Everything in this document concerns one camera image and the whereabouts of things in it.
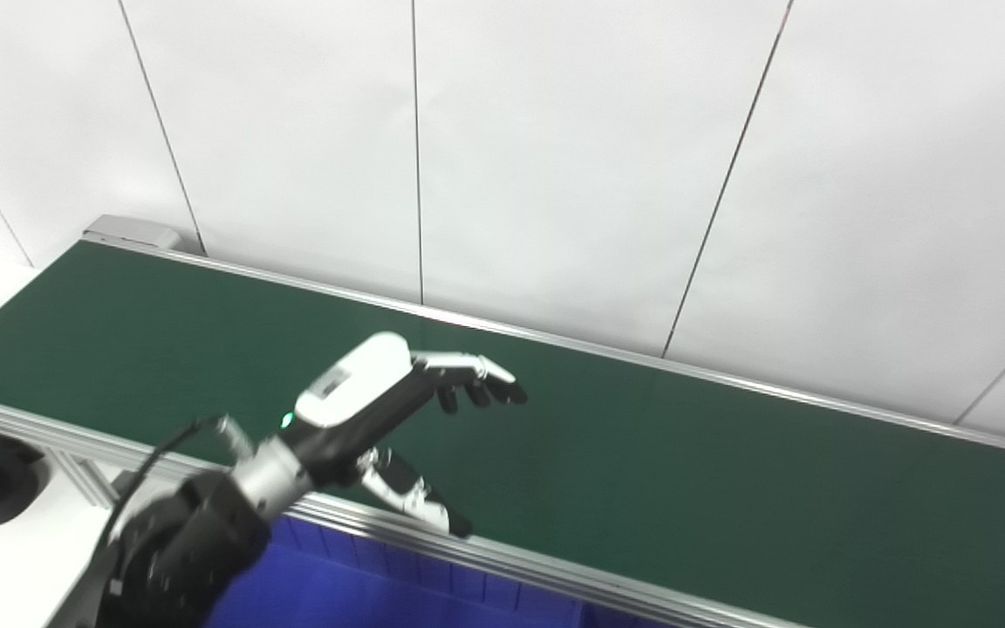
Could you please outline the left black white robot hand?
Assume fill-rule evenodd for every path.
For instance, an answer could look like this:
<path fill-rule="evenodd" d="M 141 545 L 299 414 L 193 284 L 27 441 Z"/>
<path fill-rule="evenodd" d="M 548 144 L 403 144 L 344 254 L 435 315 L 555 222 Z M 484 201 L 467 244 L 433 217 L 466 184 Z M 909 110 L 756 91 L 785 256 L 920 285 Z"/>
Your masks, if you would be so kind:
<path fill-rule="evenodd" d="M 528 400 L 515 375 L 485 355 L 414 351 L 401 335 L 379 332 L 301 391 L 279 436 L 314 488 L 360 485 L 388 508 L 467 539 L 470 520 L 380 445 L 431 399 L 444 413 L 457 413 L 459 391 L 477 408 Z"/>

